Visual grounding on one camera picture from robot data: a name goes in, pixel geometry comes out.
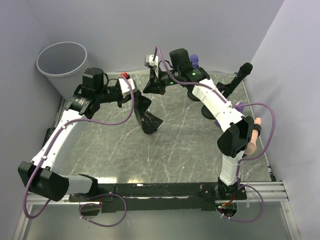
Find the black trash bag roll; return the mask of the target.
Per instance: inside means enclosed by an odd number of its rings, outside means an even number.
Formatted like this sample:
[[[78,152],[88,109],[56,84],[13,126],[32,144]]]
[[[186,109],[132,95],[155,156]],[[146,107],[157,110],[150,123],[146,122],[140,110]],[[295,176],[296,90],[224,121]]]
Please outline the black trash bag roll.
[[[149,111],[152,101],[139,91],[134,93],[134,114],[137,122],[146,135],[152,135],[163,123],[163,120]]]

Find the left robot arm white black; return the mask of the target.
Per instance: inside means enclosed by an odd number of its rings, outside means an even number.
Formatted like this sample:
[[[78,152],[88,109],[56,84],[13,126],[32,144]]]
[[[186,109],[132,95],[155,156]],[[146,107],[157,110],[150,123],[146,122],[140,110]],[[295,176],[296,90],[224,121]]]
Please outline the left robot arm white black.
[[[34,193],[52,201],[59,201],[65,195],[82,195],[87,201],[99,195],[98,180],[92,176],[60,174],[66,156],[85,125],[93,122],[92,117],[101,104],[116,102],[121,106],[134,100],[136,82],[121,73],[115,85],[104,83],[107,75],[101,68],[91,67],[82,75],[82,83],[68,99],[59,124],[39,151],[30,161],[23,161],[18,173],[25,186],[25,193]]]

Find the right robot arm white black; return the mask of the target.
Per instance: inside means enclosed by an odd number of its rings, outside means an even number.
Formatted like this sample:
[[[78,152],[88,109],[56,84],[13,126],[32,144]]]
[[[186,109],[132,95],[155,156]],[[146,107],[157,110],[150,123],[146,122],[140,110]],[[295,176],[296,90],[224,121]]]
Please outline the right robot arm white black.
[[[169,53],[171,65],[168,66],[159,48],[154,54],[145,57],[144,64],[149,68],[149,81],[143,89],[145,94],[164,95],[166,87],[180,85],[187,89],[194,101],[201,102],[207,112],[207,119],[218,122],[222,135],[217,146],[222,153],[222,169],[218,177],[218,193],[223,199],[230,199],[239,190],[239,161],[248,154],[253,132],[259,130],[251,116],[245,116],[227,99],[229,93],[250,74],[253,66],[245,63],[230,84],[215,84],[208,72],[193,66],[189,53],[184,48]]]

